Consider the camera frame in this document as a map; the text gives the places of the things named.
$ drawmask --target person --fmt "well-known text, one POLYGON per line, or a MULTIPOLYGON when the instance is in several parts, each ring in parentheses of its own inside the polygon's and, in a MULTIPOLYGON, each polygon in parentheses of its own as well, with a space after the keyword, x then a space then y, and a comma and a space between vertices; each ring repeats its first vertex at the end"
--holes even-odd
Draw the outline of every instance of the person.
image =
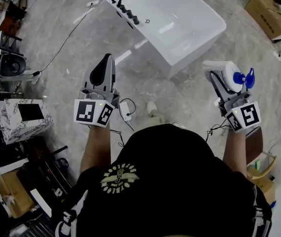
POLYGON ((91 127, 73 193, 52 210, 57 231, 81 199, 78 237, 267 236, 272 211, 246 178, 245 132, 229 130, 220 160, 198 134, 165 124, 153 102, 147 111, 112 164, 109 125, 91 127))
POLYGON ((22 20, 25 17, 26 11, 16 6, 11 0, 0 0, 0 14, 7 11, 14 18, 22 20))

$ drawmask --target marble-patterned box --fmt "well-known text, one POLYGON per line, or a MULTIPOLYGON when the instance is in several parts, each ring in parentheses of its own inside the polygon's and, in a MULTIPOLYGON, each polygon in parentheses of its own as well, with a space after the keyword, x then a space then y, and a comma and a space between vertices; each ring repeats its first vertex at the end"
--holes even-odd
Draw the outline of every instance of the marble-patterned box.
POLYGON ((53 123, 46 104, 39 99, 5 99, 0 125, 6 144, 35 137, 53 123))

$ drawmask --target white bathtub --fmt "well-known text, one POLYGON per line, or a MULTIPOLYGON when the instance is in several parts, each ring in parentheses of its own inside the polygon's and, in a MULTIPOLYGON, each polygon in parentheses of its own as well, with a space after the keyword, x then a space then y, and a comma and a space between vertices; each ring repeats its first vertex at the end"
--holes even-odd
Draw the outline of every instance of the white bathtub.
POLYGON ((172 77, 207 52, 226 29, 225 21, 203 0, 122 0, 137 15, 140 24, 109 2, 144 41, 138 46, 167 78, 172 77))

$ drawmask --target tiles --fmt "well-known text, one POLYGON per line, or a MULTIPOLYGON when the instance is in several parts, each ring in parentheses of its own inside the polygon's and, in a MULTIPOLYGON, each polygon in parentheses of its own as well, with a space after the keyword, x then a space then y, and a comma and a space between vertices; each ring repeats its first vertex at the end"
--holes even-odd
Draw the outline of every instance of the tiles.
MULTIPOLYGON (((51 61, 86 14, 89 1, 93 0, 38 0, 32 6, 19 33, 23 38, 20 49, 32 70, 41 70, 51 61)), ((155 101, 168 122, 177 122, 206 138, 206 131, 221 124, 223 118, 214 107, 217 96, 204 78, 201 63, 207 59, 232 60, 245 73, 251 67, 255 69, 256 85, 252 92, 261 110, 264 149, 268 151, 273 144, 281 143, 281 62, 273 56, 274 49, 281 50, 281 43, 272 44, 244 10, 248 0, 204 1, 224 18, 227 29, 209 52, 170 80, 139 54, 145 45, 135 49, 142 36, 122 24, 114 9, 103 2, 86 14, 38 84, 26 86, 27 97, 45 96, 54 120, 45 135, 46 141, 52 150, 68 145, 69 149, 60 156, 69 161, 74 180, 79 176, 89 133, 88 127, 73 123, 74 99, 85 71, 92 70, 108 52, 120 57, 115 88, 121 99, 131 98, 135 102, 137 109, 131 121, 135 128, 147 117, 146 102, 155 101)), ((118 111, 111 117, 111 129, 122 131, 124 142, 132 135, 118 111)), ((220 158, 226 134, 225 130, 217 130, 208 140, 220 158)), ((112 160, 121 150, 118 142, 119 135, 112 133, 112 160)))

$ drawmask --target cardboard box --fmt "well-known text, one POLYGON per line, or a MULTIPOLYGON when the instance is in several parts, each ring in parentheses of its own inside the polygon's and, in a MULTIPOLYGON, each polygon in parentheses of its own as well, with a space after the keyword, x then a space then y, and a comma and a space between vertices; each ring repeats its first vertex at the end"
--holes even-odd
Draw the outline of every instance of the cardboard box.
MULTIPOLYGON (((252 175, 260 174, 260 172, 252 166, 249 166, 247 170, 252 175)), ((269 205, 271 205, 275 201, 275 185, 269 178, 267 178, 265 176, 265 177, 255 179, 255 180, 250 180, 250 181, 261 189, 261 191, 263 192, 264 197, 267 200, 269 205)))
POLYGON ((250 0, 245 10, 271 40, 281 40, 281 9, 273 0, 250 0))
POLYGON ((17 170, 0 175, 0 194, 13 218, 18 218, 35 207, 20 180, 17 170))

